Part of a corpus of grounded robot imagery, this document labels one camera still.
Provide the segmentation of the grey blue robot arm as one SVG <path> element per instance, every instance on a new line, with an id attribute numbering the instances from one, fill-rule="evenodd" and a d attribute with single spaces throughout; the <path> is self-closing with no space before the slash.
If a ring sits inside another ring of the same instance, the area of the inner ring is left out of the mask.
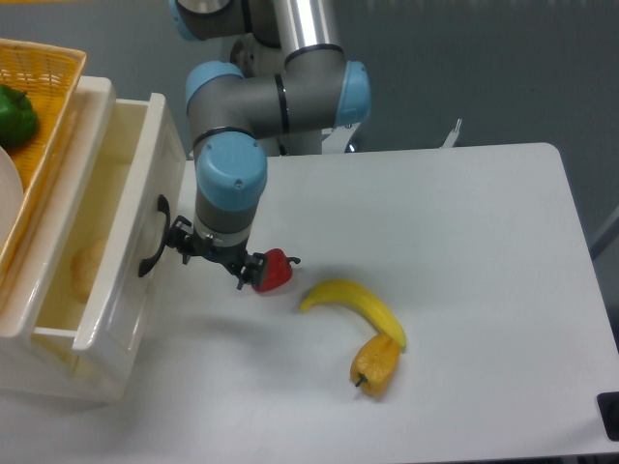
<path id="1" fill-rule="evenodd" d="M 161 239 L 184 260 L 220 264 L 240 286 L 257 288 L 269 266 L 265 254 L 247 250 L 267 184 L 261 141 L 365 121 L 368 73 L 345 58 L 330 1 L 173 1 L 169 8 L 187 38 L 248 34 L 282 54 L 282 66 L 266 75 L 250 76 L 221 61 L 189 73 L 194 216 L 167 217 Z"/>

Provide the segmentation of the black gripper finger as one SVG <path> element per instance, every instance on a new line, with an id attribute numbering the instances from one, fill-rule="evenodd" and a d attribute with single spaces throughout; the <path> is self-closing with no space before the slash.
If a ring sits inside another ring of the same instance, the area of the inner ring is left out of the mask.
<path id="1" fill-rule="evenodd" d="M 237 278 L 238 290 L 246 285 L 260 287 L 267 275 L 267 256 L 245 250 L 228 265 L 228 271 Z"/>
<path id="2" fill-rule="evenodd" d="M 177 216 L 167 232 L 165 244 L 182 256 L 184 265 L 187 265 L 193 257 L 193 232 L 192 223 L 184 216 Z"/>

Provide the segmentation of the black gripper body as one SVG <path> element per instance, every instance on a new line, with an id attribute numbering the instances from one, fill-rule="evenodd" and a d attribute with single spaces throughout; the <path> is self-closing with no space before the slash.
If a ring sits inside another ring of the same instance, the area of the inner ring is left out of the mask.
<path id="1" fill-rule="evenodd" d="M 192 256 L 221 264 L 231 274 L 239 274 L 247 265 L 250 229 L 225 234 L 210 229 L 193 230 L 189 238 Z"/>

